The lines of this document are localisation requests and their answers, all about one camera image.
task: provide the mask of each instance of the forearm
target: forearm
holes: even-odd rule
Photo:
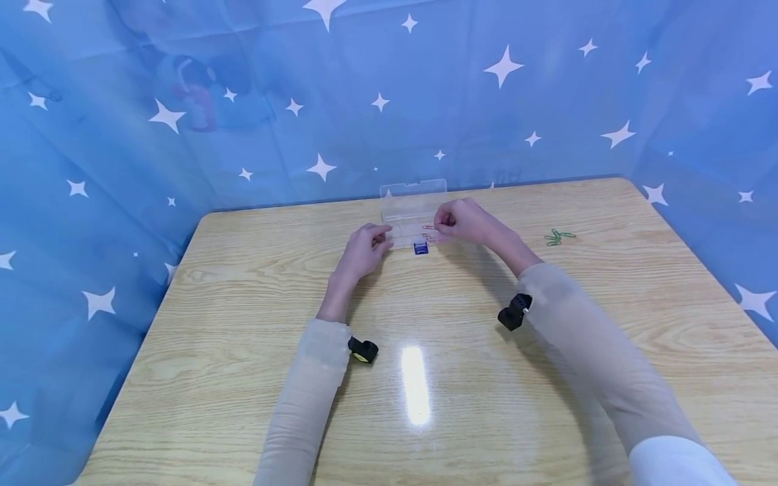
[[[598,399],[626,452],[650,437],[701,443],[672,389],[616,324],[565,272],[537,264],[519,277],[532,297],[527,321]]]
[[[324,300],[319,308],[317,319],[344,323],[349,312],[351,294],[354,293],[356,281],[335,271],[330,276]]]
[[[349,363],[351,330],[314,319],[297,346],[275,405],[254,486],[307,486],[332,401]]]
[[[494,229],[486,241],[486,246],[505,262],[516,278],[532,265],[543,263],[516,232],[505,226]]]

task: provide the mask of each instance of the wooden table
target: wooden table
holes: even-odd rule
[[[778,484],[778,353],[631,183],[450,196],[474,197],[576,278],[735,478]],[[205,217],[78,485],[251,484],[347,235],[378,219],[378,200]],[[577,238],[546,246],[552,229]],[[350,367],[317,486],[629,482],[602,410],[526,328],[497,323],[514,283],[482,248],[389,255],[350,318],[380,355]]]

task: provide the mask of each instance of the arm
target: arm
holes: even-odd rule
[[[444,235],[494,251],[532,296],[527,320],[586,383],[616,428],[625,451],[645,439],[673,435],[701,444],[675,396],[640,350],[562,270],[543,261],[521,238],[472,199],[441,206]]]
[[[345,324],[351,294],[391,248],[390,226],[364,225],[349,238],[316,318],[308,323],[275,405],[254,486],[307,486],[332,401],[349,363]]]

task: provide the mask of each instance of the blue curtain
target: blue curtain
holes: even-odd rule
[[[618,174],[778,343],[773,0],[0,12],[0,484],[76,479],[212,211]]]

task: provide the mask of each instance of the beige sleeve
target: beige sleeve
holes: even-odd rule
[[[349,364],[351,330],[314,319],[297,345],[262,447],[254,486],[307,486],[335,393]]]
[[[532,297],[526,320],[595,395],[627,454],[659,435],[702,444],[669,385],[564,271],[534,265],[520,275],[519,292]]]

